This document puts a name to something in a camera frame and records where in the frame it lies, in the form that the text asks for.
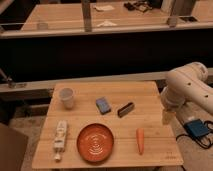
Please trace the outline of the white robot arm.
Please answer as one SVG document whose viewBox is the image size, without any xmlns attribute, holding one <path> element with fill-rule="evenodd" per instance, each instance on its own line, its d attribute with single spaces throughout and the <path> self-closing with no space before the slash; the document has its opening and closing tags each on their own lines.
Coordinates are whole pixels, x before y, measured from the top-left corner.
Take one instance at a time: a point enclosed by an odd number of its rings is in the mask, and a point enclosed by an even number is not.
<svg viewBox="0 0 213 171">
<path fill-rule="evenodd" d="M 174 117 L 180 122 L 194 120 L 188 102 L 197 104 L 213 115 L 213 88 L 205 83 L 207 78 L 208 69 L 200 62 L 192 62 L 166 73 L 166 86 L 160 93 L 164 125 L 169 124 Z"/>
</svg>

